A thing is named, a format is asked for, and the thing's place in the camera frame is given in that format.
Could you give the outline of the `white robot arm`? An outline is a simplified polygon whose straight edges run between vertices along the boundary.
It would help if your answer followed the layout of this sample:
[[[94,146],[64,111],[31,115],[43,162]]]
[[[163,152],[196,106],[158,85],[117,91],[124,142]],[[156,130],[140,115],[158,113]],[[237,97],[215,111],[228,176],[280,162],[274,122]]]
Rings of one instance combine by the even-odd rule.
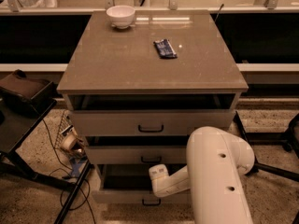
[[[253,149],[244,139],[214,127],[190,135],[187,165],[169,174],[163,164],[149,168],[159,198],[188,189],[195,224],[253,224],[240,176],[253,167]]]

